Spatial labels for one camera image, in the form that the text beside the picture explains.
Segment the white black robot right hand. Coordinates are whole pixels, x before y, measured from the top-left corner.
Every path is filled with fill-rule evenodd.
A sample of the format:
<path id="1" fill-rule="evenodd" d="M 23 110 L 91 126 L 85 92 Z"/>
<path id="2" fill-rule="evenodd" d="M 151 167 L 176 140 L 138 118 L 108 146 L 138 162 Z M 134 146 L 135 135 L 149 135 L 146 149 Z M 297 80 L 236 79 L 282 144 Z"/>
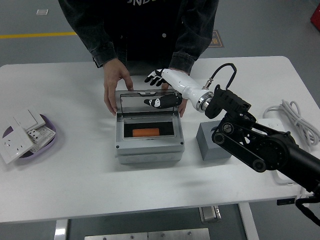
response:
<path id="1" fill-rule="evenodd" d="M 156 69 L 147 76 L 144 82 L 151 86 L 155 84 L 159 86 L 167 82 L 182 95 L 183 99 L 190 100 L 192 106 L 200 113 L 206 110 L 214 95 L 212 91 L 204 89 L 186 73 L 173 69 Z"/>

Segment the person's left hand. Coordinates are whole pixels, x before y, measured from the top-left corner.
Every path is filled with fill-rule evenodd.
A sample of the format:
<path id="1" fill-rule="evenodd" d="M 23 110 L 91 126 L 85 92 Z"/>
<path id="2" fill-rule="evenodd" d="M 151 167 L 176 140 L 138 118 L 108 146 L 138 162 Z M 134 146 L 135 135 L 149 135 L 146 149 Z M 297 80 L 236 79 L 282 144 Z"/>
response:
<path id="1" fill-rule="evenodd" d="M 179 70 L 179 69 L 175 69 L 175 68 L 170 68 L 170 70 L 175 70 L 175 71 L 179 71 L 179 72 L 182 72 L 184 73 L 185 75 L 189 76 L 190 74 L 183 71 L 183 70 Z M 168 83 L 163 83 L 161 85 L 161 89 L 162 90 L 167 90 L 169 88 L 169 84 Z M 179 115 L 180 117 L 182 118 L 184 113 L 185 113 L 185 110 L 186 110 L 186 107 L 187 107 L 187 103 L 188 103 L 188 100 L 187 99 L 183 99 L 181 104 L 178 106 L 178 112 L 179 112 Z"/>

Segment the person's right hand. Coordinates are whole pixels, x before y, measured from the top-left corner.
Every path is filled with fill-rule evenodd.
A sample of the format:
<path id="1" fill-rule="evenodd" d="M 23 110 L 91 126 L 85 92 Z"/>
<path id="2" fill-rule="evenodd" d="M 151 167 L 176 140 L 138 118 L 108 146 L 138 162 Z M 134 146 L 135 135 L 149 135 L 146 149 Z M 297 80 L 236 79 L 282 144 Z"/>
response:
<path id="1" fill-rule="evenodd" d="M 115 91 L 118 82 L 124 80 L 125 86 L 129 91 L 134 89 L 134 84 L 128 69 L 117 58 L 103 64 L 103 73 L 104 103 L 108 110 L 115 116 L 117 112 Z"/>

